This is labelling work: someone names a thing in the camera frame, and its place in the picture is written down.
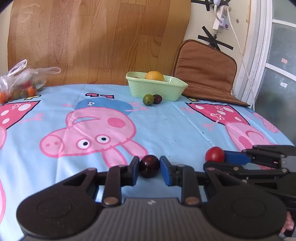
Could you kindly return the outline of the person's right hand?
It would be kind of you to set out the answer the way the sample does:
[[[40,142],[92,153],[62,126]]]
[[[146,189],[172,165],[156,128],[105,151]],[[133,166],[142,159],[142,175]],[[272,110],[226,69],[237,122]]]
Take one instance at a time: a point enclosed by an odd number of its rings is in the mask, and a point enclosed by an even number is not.
[[[287,219],[284,226],[282,227],[279,237],[282,239],[293,237],[295,231],[295,222],[292,218],[290,211],[287,212]]]

